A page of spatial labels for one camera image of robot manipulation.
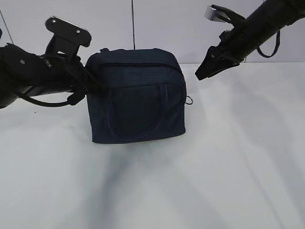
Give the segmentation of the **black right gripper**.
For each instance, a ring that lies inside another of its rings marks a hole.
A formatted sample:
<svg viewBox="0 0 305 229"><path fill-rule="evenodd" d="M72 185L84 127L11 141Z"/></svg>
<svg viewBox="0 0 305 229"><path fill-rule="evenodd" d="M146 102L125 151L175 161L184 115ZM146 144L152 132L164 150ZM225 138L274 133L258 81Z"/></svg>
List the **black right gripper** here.
<svg viewBox="0 0 305 229"><path fill-rule="evenodd" d="M227 40L230 32L229 30L222 32L219 35L220 43L208 49L203 62L195 72L198 80L210 78L225 68L236 67L244 61L244 57L238 57L229 47Z"/></svg>

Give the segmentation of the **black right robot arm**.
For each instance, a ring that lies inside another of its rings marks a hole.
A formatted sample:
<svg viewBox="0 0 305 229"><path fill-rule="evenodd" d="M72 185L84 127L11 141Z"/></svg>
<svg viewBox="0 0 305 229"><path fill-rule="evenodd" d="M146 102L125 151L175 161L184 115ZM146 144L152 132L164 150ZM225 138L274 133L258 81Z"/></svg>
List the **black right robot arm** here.
<svg viewBox="0 0 305 229"><path fill-rule="evenodd" d="M303 0L266 0L250 16L244 18L234 11L218 5L210 5L205 18L215 22L227 22L233 26L223 31L220 43L211 46L196 70L198 80L210 78L229 68L236 67L253 51L285 26L292 25L305 16Z"/></svg>

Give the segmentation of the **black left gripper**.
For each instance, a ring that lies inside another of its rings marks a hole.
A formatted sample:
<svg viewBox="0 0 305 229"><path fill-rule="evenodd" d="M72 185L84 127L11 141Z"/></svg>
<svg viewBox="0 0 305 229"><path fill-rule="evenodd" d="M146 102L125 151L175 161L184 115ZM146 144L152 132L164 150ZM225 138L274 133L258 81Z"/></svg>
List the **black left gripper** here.
<svg viewBox="0 0 305 229"><path fill-rule="evenodd" d="M68 97L70 105L76 105L85 96L98 93L102 89L100 82L82 64L68 66L68 74L74 80L72 95Z"/></svg>

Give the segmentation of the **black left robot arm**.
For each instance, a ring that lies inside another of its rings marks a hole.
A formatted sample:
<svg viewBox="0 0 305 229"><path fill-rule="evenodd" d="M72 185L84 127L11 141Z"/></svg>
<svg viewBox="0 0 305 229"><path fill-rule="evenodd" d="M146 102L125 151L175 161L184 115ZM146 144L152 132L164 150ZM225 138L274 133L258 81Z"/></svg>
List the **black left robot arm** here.
<svg viewBox="0 0 305 229"><path fill-rule="evenodd" d="M86 95L105 88L83 66L78 56L72 62L64 54L35 55L8 43L0 49L0 107L18 98L43 107L76 105ZM64 102L48 103L35 97L71 93Z"/></svg>

